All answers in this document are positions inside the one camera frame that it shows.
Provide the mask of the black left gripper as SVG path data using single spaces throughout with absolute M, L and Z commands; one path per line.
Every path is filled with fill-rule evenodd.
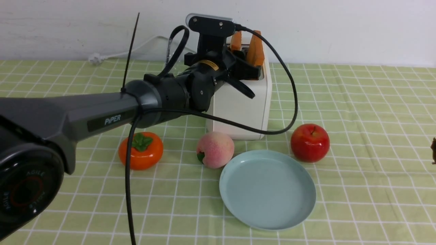
M 191 110 L 207 111 L 213 95 L 225 82 L 249 99 L 255 97 L 255 93 L 241 80 L 258 80 L 262 67 L 236 58 L 229 50 L 202 54 L 189 52 L 184 55 L 184 64 L 188 66 L 184 73 L 188 74 L 186 87 Z M 230 78 L 234 67 L 236 79 Z

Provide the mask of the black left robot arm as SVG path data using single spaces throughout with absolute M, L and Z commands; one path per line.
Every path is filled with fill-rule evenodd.
M 248 98 L 254 92 L 238 76 L 243 62 L 230 51 L 220 57 L 187 53 L 188 68 L 128 82 L 118 93 L 45 98 L 1 98 L 1 240 L 39 215 L 75 170 L 79 141 L 124 124 L 147 128 L 207 111 L 225 83 Z

